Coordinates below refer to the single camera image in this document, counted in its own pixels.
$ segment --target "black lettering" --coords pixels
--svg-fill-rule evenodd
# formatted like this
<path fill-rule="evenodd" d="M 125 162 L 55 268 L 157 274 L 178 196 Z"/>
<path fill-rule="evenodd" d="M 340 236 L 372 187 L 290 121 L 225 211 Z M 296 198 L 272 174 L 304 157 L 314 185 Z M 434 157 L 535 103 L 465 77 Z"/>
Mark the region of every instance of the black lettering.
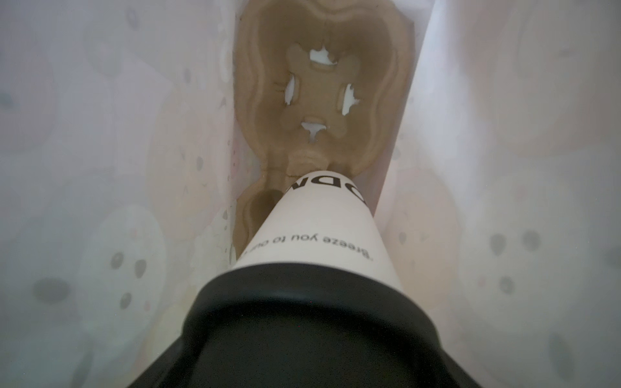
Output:
<path fill-rule="evenodd" d="M 358 198 L 359 200 L 362 201 L 362 203 L 364 203 L 366 205 L 365 199 L 362 198 L 362 194 L 360 194 L 360 191 L 358 191 L 358 189 L 356 188 L 356 186 L 352 185 L 351 183 L 345 183 L 345 187 L 347 187 L 347 189 L 349 191 L 351 191 L 351 193 L 353 195 L 356 196 L 356 198 Z"/>
<path fill-rule="evenodd" d="M 332 179 L 332 182 L 322 182 L 321 179 L 322 178 L 329 178 Z M 341 187 L 341 179 L 337 178 L 335 176 L 329 176 L 329 175 L 321 175 L 321 176 L 316 176 L 314 177 L 311 182 L 316 183 L 316 184 L 327 184 L 328 186 L 334 186 L 334 187 Z"/>
<path fill-rule="evenodd" d="M 297 182 L 295 182 L 295 183 L 291 186 L 291 188 L 292 188 L 292 189 L 294 189 L 294 190 L 297 190 L 297 189 L 299 189 L 300 187 L 304 187 L 304 186 L 306 186 L 306 182 L 308 182 L 308 180 L 309 180 L 308 178 L 304 178 L 304 179 L 302 179 L 302 181 L 300 182 L 300 184 L 297 184 Z"/>

